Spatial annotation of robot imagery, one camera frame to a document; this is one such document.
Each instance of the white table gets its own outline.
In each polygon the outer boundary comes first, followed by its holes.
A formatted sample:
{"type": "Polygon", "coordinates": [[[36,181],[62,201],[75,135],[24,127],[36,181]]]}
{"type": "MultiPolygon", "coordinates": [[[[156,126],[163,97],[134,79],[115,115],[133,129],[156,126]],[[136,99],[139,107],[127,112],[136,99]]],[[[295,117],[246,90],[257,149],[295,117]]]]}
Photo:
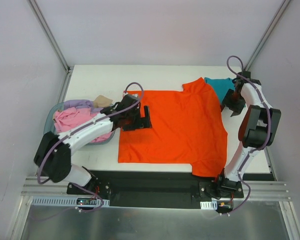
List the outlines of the white table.
{"type": "MultiPolygon", "coordinates": [[[[138,82],[145,90],[182,91],[182,84],[200,77],[223,79],[233,77],[225,66],[157,66],[157,65],[76,65],[74,67],[66,100],[94,100],[104,95],[119,102],[123,90],[131,82],[138,82]]],[[[130,90],[139,90],[131,86],[130,90]]],[[[246,114],[245,108],[239,116],[230,117],[231,111],[224,109],[222,121],[228,132],[227,163],[230,162],[238,145],[238,130],[246,114]]],[[[91,170],[100,171],[144,171],[144,172],[191,172],[190,164],[118,163],[120,131],[105,145],[84,146],[72,156],[72,162],[91,170]]],[[[250,166],[247,173],[269,173],[265,153],[262,151],[250,166]]]]}

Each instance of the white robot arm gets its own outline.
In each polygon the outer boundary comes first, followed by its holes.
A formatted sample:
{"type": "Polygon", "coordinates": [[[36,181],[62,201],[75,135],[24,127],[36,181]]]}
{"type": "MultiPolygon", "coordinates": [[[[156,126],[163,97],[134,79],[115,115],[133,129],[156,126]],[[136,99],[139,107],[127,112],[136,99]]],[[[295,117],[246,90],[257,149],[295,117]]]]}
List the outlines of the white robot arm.
{"type": "Polygon", "coordinates": [[[152,128],[148,106],[143,107],[145,116],[141,117],[140,100],[143,89],[141,90],[140,98],[126,94],[121,102],[104,108],[90,121],[74,129],[59,134],[47,132],[43,135],[34,157],[34,163],[39,167],[39,184],[47,181],[41,181],[41,174],[44,173],[54,183],[68,181],[89,191],[93,190],[96,178],[85,167],[72,164],[71,155],[93,139],[117,128],[124,131],[152,128]]]}
{"type": "Polygon", "coordinates": [[[238,76],[234,79],[235,90],[228,90],[222,109],[228,107],[233,115],[239,115],[246,104],[248,110],[238,131],[238,149],[217,177],[214,193],[235,193],[240,188],[253,158],[274,141],[281,117],[281,111],[266,101],[259,80],[251,79],[249,71],[235,74],[238,76]]]}

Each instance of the red-orange shirt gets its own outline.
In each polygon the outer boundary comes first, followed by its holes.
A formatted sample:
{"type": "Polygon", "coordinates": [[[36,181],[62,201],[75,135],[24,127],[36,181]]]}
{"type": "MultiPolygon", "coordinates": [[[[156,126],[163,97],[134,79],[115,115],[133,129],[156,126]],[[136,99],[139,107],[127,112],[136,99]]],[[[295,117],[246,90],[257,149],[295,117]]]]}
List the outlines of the red-orange shirt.
{"type": "Polygon", "coordinates": [[[192,174],[216,177],[227,161],[227,132],[218,97],[203,78],[183,91],[146,90],[152,128],[121,131],[119,163],[191,164],[192,174]]]}

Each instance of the laundry basket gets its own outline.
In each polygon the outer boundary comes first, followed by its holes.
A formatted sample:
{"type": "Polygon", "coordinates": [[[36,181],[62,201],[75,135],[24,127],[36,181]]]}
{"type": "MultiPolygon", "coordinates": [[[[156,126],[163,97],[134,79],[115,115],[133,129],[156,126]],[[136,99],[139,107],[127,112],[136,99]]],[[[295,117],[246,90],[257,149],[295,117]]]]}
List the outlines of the laundry basket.
{"type": "MultiPolygon", "coordinates": [[[[57,130],[56,130],[56,127],[55,127],[55,123],[53,121],[53,116],[54,116],[54,113],[56,111],[63,111],[63,110],[66,110],[68,107],[68,104],[65,104],[67,102],[60,102],[58,103],[57,105],[55,105],[53,108],[51,108],[47,118],[46,118],[46,121],[45,121],[45,125],[44,125],[44,131],[43,131],[43,134],[46,134],[48,132],[53,132],[54,134],[57,134],[57,130]]],[[[107,138],[106,140],[104,141],[100,141],[100,142],[89,142],[88,144],[86,145],[103,145],[103,144],[106,144],[108,143],[114,136],[115,134],[115,131],[112,132],[112,134],[110,135],[109,138],[107,138]]]]}

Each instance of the teal cloth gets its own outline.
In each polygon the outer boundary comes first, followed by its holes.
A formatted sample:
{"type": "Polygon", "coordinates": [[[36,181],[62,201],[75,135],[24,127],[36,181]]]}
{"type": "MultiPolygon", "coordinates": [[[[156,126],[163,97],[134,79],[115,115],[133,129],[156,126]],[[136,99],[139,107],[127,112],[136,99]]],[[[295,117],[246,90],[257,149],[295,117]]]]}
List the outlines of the teal cloth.
{"type": "Polygon", "coordinates": [[[216,95],[218,96],[220,104],[222,100],[226,96],[229,89],[235,90],[235,85],[232,83],[231,78],[225,79],[211,79],[208,77],[204,78],[205,82],[212,86],[213,90],[215,91],[216,95]]]}

